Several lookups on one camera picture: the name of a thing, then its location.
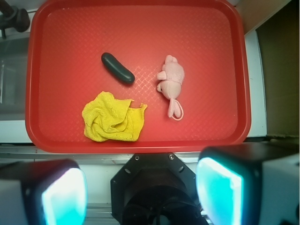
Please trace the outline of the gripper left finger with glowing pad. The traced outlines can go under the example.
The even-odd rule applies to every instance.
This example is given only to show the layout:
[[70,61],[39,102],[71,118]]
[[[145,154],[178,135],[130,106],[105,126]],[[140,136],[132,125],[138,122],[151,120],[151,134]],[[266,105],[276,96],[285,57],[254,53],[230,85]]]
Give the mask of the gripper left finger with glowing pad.
[[87,181],[70,159],[0,166],[2,225],[82,225]]

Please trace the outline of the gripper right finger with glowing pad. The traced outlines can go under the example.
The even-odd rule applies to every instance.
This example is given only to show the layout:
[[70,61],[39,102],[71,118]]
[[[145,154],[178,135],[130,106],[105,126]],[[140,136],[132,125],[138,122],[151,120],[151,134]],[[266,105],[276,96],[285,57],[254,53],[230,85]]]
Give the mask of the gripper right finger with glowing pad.
[[248,142],[205,148],[195,169],[202,209],[214,225],[297,225],[300,147]]

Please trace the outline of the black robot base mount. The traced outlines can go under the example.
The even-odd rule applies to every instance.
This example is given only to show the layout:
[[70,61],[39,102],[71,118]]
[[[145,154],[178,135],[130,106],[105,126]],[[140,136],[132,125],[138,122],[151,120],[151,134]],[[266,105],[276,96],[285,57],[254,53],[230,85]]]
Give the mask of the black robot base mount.
[[134,154],[111,179],[121,225],[206,225],[195,173],[171,153]]

